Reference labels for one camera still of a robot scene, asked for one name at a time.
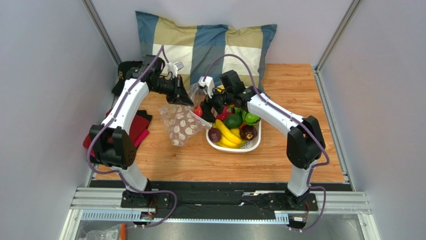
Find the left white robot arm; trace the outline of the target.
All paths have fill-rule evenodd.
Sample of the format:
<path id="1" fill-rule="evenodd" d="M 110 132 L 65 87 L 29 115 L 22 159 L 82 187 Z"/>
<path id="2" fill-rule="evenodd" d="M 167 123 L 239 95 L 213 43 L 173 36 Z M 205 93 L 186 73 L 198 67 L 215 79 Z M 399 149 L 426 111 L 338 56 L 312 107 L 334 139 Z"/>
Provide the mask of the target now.
<path id="1" fill-rule="evenodd" d="M 150 181 L 135 163 L 137 148 L 130 138 L 131 124 L 142 101 L 155 92 L 165 95 L 169 104 L 194 105 L 178 71 L 184 64 L 164 62 L 159 56 L 146 55 L 140 67 L 129 70 L 123 90 L 111 112 L 99 125 L 89 130 L 91 143 L 87 150 L 90 168 L 95 164 L 111 168 L 119 175 L 126 189 L 148 198 L 154 194 Z"/>

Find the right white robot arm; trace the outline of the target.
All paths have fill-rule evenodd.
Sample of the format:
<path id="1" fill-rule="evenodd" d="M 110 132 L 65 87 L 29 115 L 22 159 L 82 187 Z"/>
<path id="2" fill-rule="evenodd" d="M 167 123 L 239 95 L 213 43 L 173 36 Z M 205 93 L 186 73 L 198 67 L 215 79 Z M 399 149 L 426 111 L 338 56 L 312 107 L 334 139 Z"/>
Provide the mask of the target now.
<path id="1" fill-rule="evenodd" d="M 201 103 L 202 118 L 214 120 L 211 109 L 220 113 L 224 107 L 234 105 L 260 117 L 287 139 L 286 155 L 292 164 L 286 195 L 296 201 L 303 200 L 310 191 L 313 168 L 325 150 L 325 142 L 319 121 L 312 115 L 303 117 L 277 105 L 255 86 L 245 86 L 236 71 L 230 70 L 220 76 L 224 90 L 217 92 L 214 80 L 202 76 L 199 88 L 207 95 Z"/>

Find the red apple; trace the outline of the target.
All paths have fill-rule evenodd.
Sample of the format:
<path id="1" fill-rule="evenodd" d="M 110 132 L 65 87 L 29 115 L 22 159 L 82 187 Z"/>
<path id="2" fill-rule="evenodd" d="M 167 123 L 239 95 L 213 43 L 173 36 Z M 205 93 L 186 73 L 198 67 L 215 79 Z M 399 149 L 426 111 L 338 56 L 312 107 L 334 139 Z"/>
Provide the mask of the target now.
<path id="1" fill-rule="evenodd" d="M 198 117 L 202 117 L 203 116 L 203 109 L 201 108 L 201 106 L 198 104 L 197 106 L 194 107 L 194 109 L 192 110 L 192 112 L 198 116 Z"/>

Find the clear dotted zip bag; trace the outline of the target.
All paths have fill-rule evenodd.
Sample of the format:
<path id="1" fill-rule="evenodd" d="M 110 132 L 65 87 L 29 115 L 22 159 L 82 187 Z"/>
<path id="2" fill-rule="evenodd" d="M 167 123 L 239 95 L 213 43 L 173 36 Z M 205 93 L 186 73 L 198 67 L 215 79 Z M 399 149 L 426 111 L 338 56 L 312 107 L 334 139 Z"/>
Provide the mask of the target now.
<path id="1" fill-rule="evenodd" d="M 182 147 L 198 132 L 209 130 L 213 126 L 196 114 L 206 96 L 205 90 L 194 83 L 190 86 L 188 95 L 194 106 L 166 104 L 159 110 L 160 120 L 173 146 Z"/>

